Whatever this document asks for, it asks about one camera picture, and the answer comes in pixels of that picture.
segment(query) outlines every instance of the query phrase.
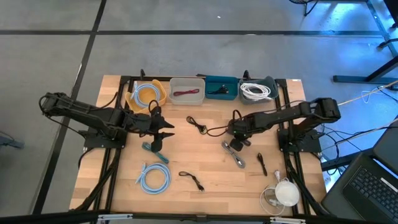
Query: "laptop screen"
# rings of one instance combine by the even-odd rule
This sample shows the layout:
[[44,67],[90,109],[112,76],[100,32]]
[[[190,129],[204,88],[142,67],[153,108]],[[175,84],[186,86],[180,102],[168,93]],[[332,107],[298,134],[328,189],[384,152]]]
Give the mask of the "laptop screen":
[[[398,121],[390,125],[393,126],[398,127]],[[374,145],[373,153],[377,160],[398,174],[398,128],[387,129]]]

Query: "red cable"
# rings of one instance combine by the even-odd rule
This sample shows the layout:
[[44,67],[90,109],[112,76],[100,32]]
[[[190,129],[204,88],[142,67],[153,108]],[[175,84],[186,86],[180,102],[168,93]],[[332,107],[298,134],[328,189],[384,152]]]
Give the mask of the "red cable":
[[173,93],[173,96],[180,96],[184,94],[194,94],[194,93],[199,93],[199,89],[188,90],[188,91],[175,91]]

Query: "yellow bin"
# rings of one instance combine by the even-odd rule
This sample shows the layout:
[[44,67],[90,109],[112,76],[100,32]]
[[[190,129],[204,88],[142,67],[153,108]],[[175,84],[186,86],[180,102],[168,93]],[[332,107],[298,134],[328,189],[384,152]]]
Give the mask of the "yellow bin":
[[[164,90],[162,84],[158,80],[152,80],[152,84],[156,86],[156,88],[160,91],[160,100],[159,100],[159,106],[162,106],[166,103],[166,91]],[[127,92],[124,97],[126,98],[127,104],[130,107],[130,110],[132,110],[135,113],[145,113],[149,114],[148,108],[141,108],[140,106],[137,105],[136,101],[133,99],[130,99],[131,97],[130,92]],[[141,101],[145,104],[150,103],[152,100],[156,100],[156,94],[154,90],[151,89],[143,89],[139,93],[139,98]]]

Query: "laptop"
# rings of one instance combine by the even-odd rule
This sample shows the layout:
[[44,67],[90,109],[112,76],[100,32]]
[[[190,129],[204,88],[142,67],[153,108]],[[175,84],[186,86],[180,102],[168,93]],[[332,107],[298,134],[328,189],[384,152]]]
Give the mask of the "laptop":
[[398,224],[397,136],[398,128],[387,129],[378,140],[377,162],[360,153],[322,200],[324,208],[340,218]]

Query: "gray bin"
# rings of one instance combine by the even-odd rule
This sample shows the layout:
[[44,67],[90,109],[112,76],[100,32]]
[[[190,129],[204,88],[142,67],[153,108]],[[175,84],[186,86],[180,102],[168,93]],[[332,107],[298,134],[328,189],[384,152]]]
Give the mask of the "gray bin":
[[[256,84],[259,84],[259,85],[264,85],[264,86],[266,86],[266,87],[271,89],[271,93],[268,95],[268,99],[262,99],[262,100],[257,100],[257,101],[249,100],[242,94],[242,90],[241,90],[242,83],[256,83]],[[239,99],[242,101],[242,103],[244,105],[251,105],[251,104],[256,104],[256,103],[265,103],[265,102],[273,100],[279,94],[278,86],[276,85],[275,80],[272,77],[270,77],[270,76],[268,76],[268,77],[266,77],[265,79],[262,79],[262,80],[250,80],[250,81],[240,80],[239,84],[238,84],[238,90],[239,90]]]
[[[174,96],[176,91],[199,89],[199,93]],[[174,105],[201,105],[205,98],[205,81],[202,78],[172,78],[169,98]]]

